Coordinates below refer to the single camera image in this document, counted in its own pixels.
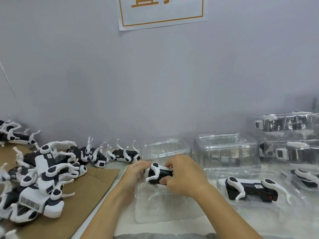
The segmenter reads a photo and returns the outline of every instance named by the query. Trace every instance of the table surface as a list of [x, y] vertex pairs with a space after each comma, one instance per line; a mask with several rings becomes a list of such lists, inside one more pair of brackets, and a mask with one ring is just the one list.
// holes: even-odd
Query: table surface
[[[117, 168], [120, 169], [118, 176], [116, 177], [113, 185], [107, 192], [107, 194], [103, 197], [101, 202], [96, 206], [93, 212], [88, 216], [88, 218], [83, 222], [81, 227], [77, 230], [77, 232], [73, 235], [71, 239], [79, 239], [82, 233], [85, 231], [86, 227], [94, 217], [95, 213], [109, 194], [109, 192], [117, 185], [119, 179], [121, 178], [125, 168], [128, 164], [125, 162], [120, 161], [110, 161], [107, 165], [107, 169]], [[316, 216], [314, 222], [314, 230], [315, 235], [319, 233], [319, 197], [315, 197], [313, 199], [314, 204], [316, 205]], [[260, 217], [253, 218], [257, 224], [263, 225], [263, 219]], [[128, 206], [122, 212], [118, 225], [115, 231], [115, 236], [122, 235], [122, 234], [137, 234], [137, 233], [163, 233], [165, 234], [184, 234], [184, 233], [198, 233], [198, 234], [207, 234], [215, 232], [213, 227], [211, 226], [209, 220], [206, 216], [202, 216], [192, 220], [185, 220], [185, 221], [173, 221], [173, 222], [165, 222], [165, 223], [152, 223], [152, 224], [140, 224], [137, 223], [134, 219], [134, 203]], [[293, 233], [294, 239], [308, 239], [306, 237], [298, 236], [300, 233], [296, 231]]]

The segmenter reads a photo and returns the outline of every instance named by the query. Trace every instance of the forearm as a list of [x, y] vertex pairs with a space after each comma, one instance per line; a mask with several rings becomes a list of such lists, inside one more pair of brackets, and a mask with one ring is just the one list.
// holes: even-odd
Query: forearm
[[123, 203], [121, 192], [115, 187], [96, 212], [81, 239], [111, 239], [120, 217]]
[[207, 184], [198, 188], [194, 199], [208, 217], [220, 239], [262, 239], [214, 186]]

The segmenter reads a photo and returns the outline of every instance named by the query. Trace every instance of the human hand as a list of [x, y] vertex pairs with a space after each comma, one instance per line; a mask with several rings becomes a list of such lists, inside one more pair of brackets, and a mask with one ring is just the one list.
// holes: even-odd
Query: human hand
[[129, 165], [123, 173], [114, 190], [117, 192], [117, 196], [122, 200], [124, 205], [128, 205], [132, 202], [138, 176], [140, 172], [150, 167], [151, 164], [151, 162], [140, 160]]
[[173, 177], [166, 176], [159, 182], [181, 196], [194, 197], [209, 182], [202, 168], [186, 155], [175, 155], [165, 163], [165, 167], [174, 168]]

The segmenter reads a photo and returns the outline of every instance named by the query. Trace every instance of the orange border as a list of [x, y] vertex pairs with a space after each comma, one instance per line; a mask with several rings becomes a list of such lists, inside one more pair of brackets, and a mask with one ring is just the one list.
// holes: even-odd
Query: orange border
[[157, 21], [157, 22], [150, 22], [150, 23], [143, 23], [143, 24], [124, 25], [123, 14], [122, 14], [122, 6], [121, 6], [121, 0], [119, 0], [119, 2], [120, 2], [120, 9], [121, 9], [121, 17], [122, 17], [122, 25], [123, 25], [123, 27], [131, 27], [131, 26], [138, 26], [138, 25], [144, 25], [144, 24], [156, 24], [156, 23], [163, 23], [163, 22], [170, 22], [170, 21], [185, 20], [185, 19], [198, 18], [198, 17], [203, 17], [203, 16], [204, 16], [204, 0], [203, 0], [203, 3], [202, 3], [202, 15], [201, 15], [201, 16], [185, 17], [185, 18], [178, 18], [178, 19], [171, 19], [171, 20], [164, 20], [164, 21]]

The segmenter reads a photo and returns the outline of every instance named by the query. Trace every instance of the printed sign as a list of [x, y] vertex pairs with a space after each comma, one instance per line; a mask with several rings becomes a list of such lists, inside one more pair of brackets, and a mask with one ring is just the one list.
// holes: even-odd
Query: printed sign
[[115, 0], [120, 31], [207, 21], [208, 0]]

